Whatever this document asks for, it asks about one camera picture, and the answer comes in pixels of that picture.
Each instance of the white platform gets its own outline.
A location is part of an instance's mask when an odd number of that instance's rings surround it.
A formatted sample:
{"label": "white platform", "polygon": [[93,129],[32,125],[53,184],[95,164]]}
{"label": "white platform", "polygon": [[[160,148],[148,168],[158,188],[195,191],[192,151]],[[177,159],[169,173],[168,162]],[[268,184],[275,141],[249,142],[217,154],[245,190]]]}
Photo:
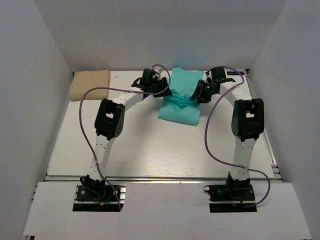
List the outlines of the white platform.
{"label": "white platform", "polygon": [[[132,82],[141,77],[142,71],[112,71],[110,87],[129,89]],[[232,76],[237,82],[239,76]],[[240,87],[250,94],[247,81]],[[110,91],[109,99],[120,95]],[[108,177],[194,177],[225,178],[229,167],[213,160],[204,145],[205,124],[208,114],[218,99],[212,97],[202,104],[200,121],[190,126],[158,119],[161,98],[148,97],[125,114],[124,128],[115,141],[110,154]],[[94,145],[95,118],[100,100],[86,100],[83,104],[84,129]],[[79,102],[70,102],[56,140],[47,174],[49,176],[83,176],[87,174],[92,153],[79,126]],[[233,107],[223,99],[216,108],[208,131],[208,144],[214,155],[232,162],[235,140],[231,131]],[[251,165],[273,177],[271,155],[266,142],[260,136],[254,147]],[[256,172],[251,178],[263,178]]]}
{"label": "white platform", "polygon": [[[36,240],[301,240],[310,233],[290,183],[257,212],[210,213],[204,184],[129,183],[121,212],[72,212],[75,182],[40,182],[24,235]],[[254,183],[261,198],[266,183]]]}

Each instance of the tabletop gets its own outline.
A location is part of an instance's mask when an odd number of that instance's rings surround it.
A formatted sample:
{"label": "tabletop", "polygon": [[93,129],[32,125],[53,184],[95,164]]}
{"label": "tabletop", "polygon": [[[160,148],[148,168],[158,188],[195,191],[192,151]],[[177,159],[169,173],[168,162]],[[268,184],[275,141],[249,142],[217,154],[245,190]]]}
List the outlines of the tabletop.
{"label": "tabletop", "polygon": [[[110,87],[129,89],[142,71],[111,71]],[[237,83],[239,76],[232,76]],[[247,80],[240,86],[250,94]],[[108,99],[121,92],[109,91]],[[124,117],[121,135],[114,142],[107,164],[108,177],[159,177],[159,178],[226,178],[229,166],[212,159],[204,144],[208,114],[219,98],[201,105],[197,126],[158,119],[162,98],[149,96],[130,108]],[[101,100],[85,100],[82,121],[91,142],[96,142],[95,118]],[[47,170],[48,176],[84,176],[92,161],[92,152],[81,133],[79,101],[69,102]],[[233,161],[235,138],[231,130],[232,105],[223,99],[217,106],[208,128],[208,145],[219,159]],[[260,135],[251,158],[250,167],[273,177],[272,156],[266,140]],[[263,178],[256,172],[251,178]]]}

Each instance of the gray wall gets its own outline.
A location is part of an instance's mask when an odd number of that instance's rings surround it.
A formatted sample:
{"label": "gray wall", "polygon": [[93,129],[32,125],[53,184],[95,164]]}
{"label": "gray wall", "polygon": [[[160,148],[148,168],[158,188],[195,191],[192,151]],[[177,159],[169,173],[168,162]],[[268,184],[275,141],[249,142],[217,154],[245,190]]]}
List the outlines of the gray wall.
{"label": "gray wall", "polygon": [[285,180],[320,239],[320,1],[288,0],[251,68]]}
{"label": "gray wall", "polygon": [[0,4],[0,239],[19,240],[72,74],[32,0]]}
{"label": "gray wall", "polygon": [[286,0],[34,0],[73,71],[249,68]]}

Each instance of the turquoise cloth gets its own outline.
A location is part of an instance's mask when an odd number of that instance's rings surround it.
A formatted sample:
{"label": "turquoise cloth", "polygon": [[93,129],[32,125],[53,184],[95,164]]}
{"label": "turquoise cloth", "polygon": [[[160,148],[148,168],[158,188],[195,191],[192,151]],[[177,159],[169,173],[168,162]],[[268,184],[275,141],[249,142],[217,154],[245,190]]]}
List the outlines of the turquoise cloth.
{"label": "turquoise cloth", "polygon": [[174,68],[169,86],[173,95],[163,98],[158,118],[196,126],[200,119],[200,104],[197,100],[190,101],[190,97],[203,75],[203,71]]}

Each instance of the white panel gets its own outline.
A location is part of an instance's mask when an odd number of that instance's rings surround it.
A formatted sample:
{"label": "white panel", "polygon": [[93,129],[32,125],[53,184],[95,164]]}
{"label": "white panel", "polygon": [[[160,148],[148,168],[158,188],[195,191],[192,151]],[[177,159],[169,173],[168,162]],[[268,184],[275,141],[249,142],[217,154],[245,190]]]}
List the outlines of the white panel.
{"label": "white panel", "polygon": [[250,72],[281,174],[320,239],[320,2],[288,0]]}
{"label": "white panel", "polygon": [[34,0],[73,71],[249,68],[286,0]]}
{"label": "white panel", "polygon": [[[110,86],[129,89],[142,71],[112,71]],[[241,78],[233,76],[239,83]],[[249,94],[247,83],[241,89]],[[113,99],[120,92],[110,91]],[[218,95],[201,106],[198,126],[158,119],[161,98],[152,96],[130,108],[125,113],[121,135],[112,146],[107,164],[107,176],[122,177],[193,177],[226,178],[229,166],[213,160],[204,144],[205,124]],[[86,100],[83,104],[83,124],[90,142],[96,142],[94,122],[100,100]],[[79,101],[70,102],[63,125],[51,157],[48,175],[83,176],[88,173],[92,152],[79,126]],[[231,131],[232,105],[223,99],[210,121],[208,144],[220,159],[232,162],[235,138]],[[264,171],[273,177],[271,159],[261,136],[253,149],[251,168]],[[253,178],[264,176],[251,172]]]}
{"label": "white panel", "polygon": [[32,0],[0,3],[0,239],[21,238],[72,74]]}
{"label": "white panel", "polygon": [[[72,212],[76,183],[40,182],[24,234],[37,240],[310,238],[292,184],[273,183],[257,212],[238,213],[210,213],[204,184],[129,183],[121,212]],[[267,184],[253,187],[261,198]]]}

